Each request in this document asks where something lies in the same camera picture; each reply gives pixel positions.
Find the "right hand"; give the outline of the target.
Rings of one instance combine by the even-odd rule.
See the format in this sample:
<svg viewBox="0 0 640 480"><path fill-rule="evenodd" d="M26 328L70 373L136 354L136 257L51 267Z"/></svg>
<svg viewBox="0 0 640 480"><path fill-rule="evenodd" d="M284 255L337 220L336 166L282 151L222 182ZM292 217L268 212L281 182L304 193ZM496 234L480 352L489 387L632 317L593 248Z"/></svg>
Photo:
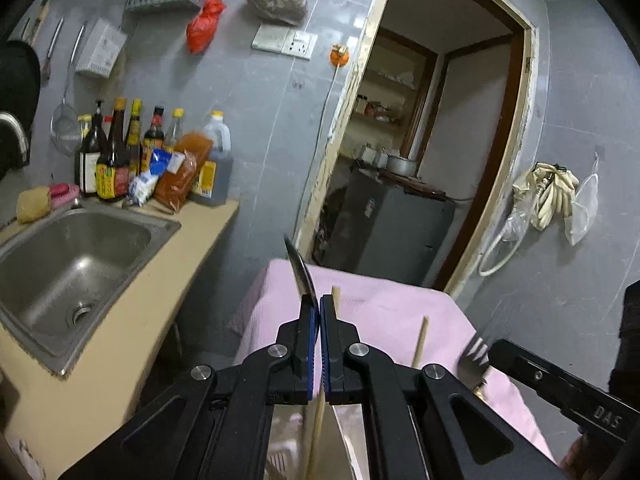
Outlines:
<svg viewBox="0 0 640 480"><path fill-rule="evenodd" d="M624 480L639 478L639 435L634 434L618 450L582 436L561 460L560 469L572 480Z"/></svg>

